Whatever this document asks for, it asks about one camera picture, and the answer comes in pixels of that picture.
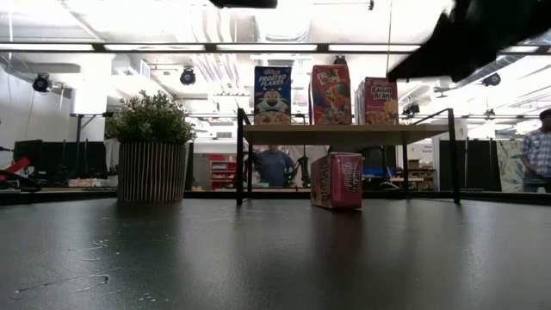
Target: cardboard box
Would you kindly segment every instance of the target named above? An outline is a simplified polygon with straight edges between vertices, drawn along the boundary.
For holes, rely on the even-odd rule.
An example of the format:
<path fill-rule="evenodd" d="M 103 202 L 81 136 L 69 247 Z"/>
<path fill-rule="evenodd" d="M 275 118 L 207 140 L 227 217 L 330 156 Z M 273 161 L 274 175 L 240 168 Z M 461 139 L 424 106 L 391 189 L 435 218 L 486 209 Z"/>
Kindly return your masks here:
<path fill-rule="evenodd" d="M 315 65 L 311 76 L 313 125 L 352 124 L 347 65 Z"/>
<path fill-rule="evenodd" d="M 254 123 L 291 123 L 291 67 L 255 67 Z"/>
<path fill-rule="evenodd" d="M 407 161 L 407 168 L 408 169 L 420 169 L 421 164 L 419 163 L 419 159 L 408 159 Z"/>
<path fill-rule="evenodd" d="M 362 207 L 362 155 L 332 152 L 311 167 L 311 202 L 322 208 Z"/>
<path fill-rule="evenodd" d="M 381 77 L 366 77 L 356 91 L 356 123 L 398 125 L 398 88 Z"/>

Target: black metal shelf frame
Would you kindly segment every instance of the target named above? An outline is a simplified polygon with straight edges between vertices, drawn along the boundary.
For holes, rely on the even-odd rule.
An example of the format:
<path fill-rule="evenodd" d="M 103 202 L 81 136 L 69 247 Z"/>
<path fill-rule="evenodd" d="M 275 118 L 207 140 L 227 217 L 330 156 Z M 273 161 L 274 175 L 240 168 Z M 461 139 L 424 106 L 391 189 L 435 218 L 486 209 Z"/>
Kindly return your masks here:
<path fill-rule="evenodd" d="M 452 108 L 445 108 L 442 111 L 436 112 L 435 114 L 428 115 L 424 117 L 423 119 L 414 122 L 412 125 L 417 125 L 423 121 L 427 121 L 429 119 L 434 118 L 434 116 L 440 115 L 447 112 L 448 114 L 448 128 L 449 128 L 449 141 L 450 141 L 450 152 L 449 152 L 449 160 L 450 160 L 450 169 L 451 169 L 451 180 L 452 180 L 452 191 L 451 192 L 442 192 L 443 195 L 445 195 L 448 198 L 452 198 L 454 200 L 454 203 L 459 203 L 461 200 L 460 196 L 460 184 L 459 184 L 459 167 L 457 166 L 457 146 L 455 144 L 455 117 L 454 117 L 454 110 Z M 244 193 L 244 157 L 245 157 L 245 147 L 244 147 L 244 125 L 250 125 L 251 121 L 247 117 L 247 114 L 242 108 L 238 109 L 238 132 L 237 132 L 237 174 L 236 174 L 236 200 L 237 204 L 241 205 L 243 203 L 244 198 L 251 199 L 253 197 L 252 194 L 252 143 L 249 143 L 248 147 L 248 160 L 247 160 L 247 193 L 245 195 Z M 403 152 L 403 162 L 404 162 L 404 184 L 403 189 L 401 191 L 402 197 L 409 198 L 409 176 L 408 176 L 408 167 L 407 167 L 407 142 L 406 139 L 403 139 L 402 144 L 402 152 Z"/>

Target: cereal box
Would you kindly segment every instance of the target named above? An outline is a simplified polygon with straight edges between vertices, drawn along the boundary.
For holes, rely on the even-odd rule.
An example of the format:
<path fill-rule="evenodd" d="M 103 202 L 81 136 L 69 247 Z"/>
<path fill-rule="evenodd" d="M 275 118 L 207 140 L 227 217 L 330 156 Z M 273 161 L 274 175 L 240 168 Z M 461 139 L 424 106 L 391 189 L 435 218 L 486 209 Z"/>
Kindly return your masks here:
<path fill-rule="evenodd" d="M 255 67 L 255 124 L 291 123 L 291 68 Z"/>
<path fill-rule="evenodd" d="M 322 208 L 362 207 L 362 155 L 332 152 L 311 167 L 311 202 Z"/>
<path fill-rule="evenodd" d="M 398 124 L 398 90 L 395 82 L 366 77 L 356 91 L 356 100 L 358 124 Z"/>
<path fill-rule="evenodd" d="M 315 65 L 312 69 L 310 91 L 314 125 L 352 123 L 350 74 L 347 65 Z"/>

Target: shelf leg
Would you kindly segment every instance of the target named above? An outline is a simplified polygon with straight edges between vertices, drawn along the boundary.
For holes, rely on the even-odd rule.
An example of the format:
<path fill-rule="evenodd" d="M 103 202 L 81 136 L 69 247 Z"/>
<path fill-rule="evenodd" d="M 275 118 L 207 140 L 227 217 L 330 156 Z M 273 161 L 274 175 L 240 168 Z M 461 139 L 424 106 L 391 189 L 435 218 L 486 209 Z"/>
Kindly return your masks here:
<path fill-rule="evenodd" d="M 249 143 L 249 160 L 247 160 L 247 198 L 252 195 L 252 143 Z"/>
<path fill-rule="evenodd" d="M 237 204 L 240 206 L 243 203 L 243 115 L 238 113 L 238 158 L 235 177 L 235 189 Z"/>
<path fill-rule="evenodd" d="M 410 194 L 410 172 L 407 167 L 407 142 L 406 137 L 404 137 L 404 142 L 402 143 L 402 159 L 404 160 L 404 182 L 402 183 L 404 187 L 404 197 L 408 198 Z"/>
<path fill-rule="evenodd" d="M 451 185 L 453 190 L 454 203 L 459 203 L 459 167 L 457 166 L 457 144 L 455 143 L 455 117 L 454 110 L 448 109 L 448 127 L 449 127 L 449 163 L 451 168 Z"/>

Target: blue shirt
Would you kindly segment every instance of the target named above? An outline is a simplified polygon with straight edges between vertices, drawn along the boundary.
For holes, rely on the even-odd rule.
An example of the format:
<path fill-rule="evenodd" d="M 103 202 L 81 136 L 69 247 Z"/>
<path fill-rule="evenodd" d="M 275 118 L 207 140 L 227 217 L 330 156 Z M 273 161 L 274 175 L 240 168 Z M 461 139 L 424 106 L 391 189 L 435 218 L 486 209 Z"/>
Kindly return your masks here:
<path fill-rule="evenodd" d="M 536 173 L 551 177 L 551 133 L 538 129 L 528 133 L 523 141 L 523 155 L 536 167 Z"/>
<path fill-rule="evenodd" d="M 264 151 L 258 154 L 260 182 L 269 186 L 285 185 L 285 170 L 293 167 L 293 160 L 284 152 Z"/>

